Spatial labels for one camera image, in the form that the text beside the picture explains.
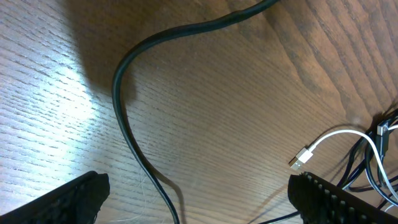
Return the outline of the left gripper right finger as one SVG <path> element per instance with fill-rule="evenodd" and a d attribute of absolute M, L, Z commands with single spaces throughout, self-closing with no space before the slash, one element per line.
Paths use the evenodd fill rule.
<path fill-rule="evenodd" d="M 288 198 L 304 223 L 397 224 L 397 218 L 310 172 L 291 175 Z"/>

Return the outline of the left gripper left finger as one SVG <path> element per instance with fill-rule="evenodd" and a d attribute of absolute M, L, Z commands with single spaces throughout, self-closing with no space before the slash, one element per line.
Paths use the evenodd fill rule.
<path fill-rule="evenodd" d="M 94 224 L 109 193 L 108 174 L 89 171 L 11 212 L 1 215 L 1 223 Z"/>

